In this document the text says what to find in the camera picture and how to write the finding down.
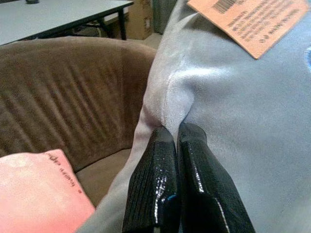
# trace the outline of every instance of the barcode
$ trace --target barcode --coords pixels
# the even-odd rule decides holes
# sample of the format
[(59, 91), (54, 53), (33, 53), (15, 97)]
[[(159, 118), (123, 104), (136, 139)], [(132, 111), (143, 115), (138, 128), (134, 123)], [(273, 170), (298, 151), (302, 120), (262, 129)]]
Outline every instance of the barcode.
[(219, 11), (219, 13), (224, 14), (236, 2), (237, 0), (218, 0), (218, 2), (213, 5), (213, 8)]

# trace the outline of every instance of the table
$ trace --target table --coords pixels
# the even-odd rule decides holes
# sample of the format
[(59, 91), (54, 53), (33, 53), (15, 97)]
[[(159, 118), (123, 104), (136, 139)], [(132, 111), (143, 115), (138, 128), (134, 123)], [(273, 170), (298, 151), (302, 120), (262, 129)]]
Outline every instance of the table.
[(0, 4), (0, 45), (27, 38), (43, 38), (118, 13), (121, 38), (126, 39), (124, 8), (127, 0), (25, 0)]

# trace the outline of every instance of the orange tag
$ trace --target orange tag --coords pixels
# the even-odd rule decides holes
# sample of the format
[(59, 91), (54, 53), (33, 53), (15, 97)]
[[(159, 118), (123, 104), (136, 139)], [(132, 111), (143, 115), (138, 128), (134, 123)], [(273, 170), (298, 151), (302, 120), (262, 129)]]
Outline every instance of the orange tag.
[(305, 0), (190, 0), (188, 5), (256, 59), (309, 10)]

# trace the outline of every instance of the black table leg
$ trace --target black table leg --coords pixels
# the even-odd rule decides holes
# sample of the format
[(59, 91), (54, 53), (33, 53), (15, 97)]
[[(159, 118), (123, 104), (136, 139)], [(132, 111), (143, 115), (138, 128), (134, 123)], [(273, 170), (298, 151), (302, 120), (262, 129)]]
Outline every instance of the black table leg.
[(107, 25), (104, 23), (102, 18), (97, 19), (97, 22), (99, 23), (99, 25), (102, 27), (102, 29), (107, 33), (107, 36), (109, 38), (113, 38), (113, 33), (111, 32), (111, 30), (107, 27)]
[(119, 10), (118, 11), (118, 16), (119, 16), (119, 24), (120, 24), (120, 31), (121, 31), (121, 39), (126, 40), (126, 33), (125, 33), (125, 20), (124, 20), (124, 11)]

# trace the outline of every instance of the chair backrest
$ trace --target chair backrest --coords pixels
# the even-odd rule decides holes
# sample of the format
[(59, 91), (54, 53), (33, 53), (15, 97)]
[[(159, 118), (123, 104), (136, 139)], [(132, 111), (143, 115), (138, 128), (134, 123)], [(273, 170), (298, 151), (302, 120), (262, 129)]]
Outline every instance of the chair backrest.
[(154, 55), (89, 37), (0, 47), (0, 156), (60, 148), (78, 171), (130, 148)]

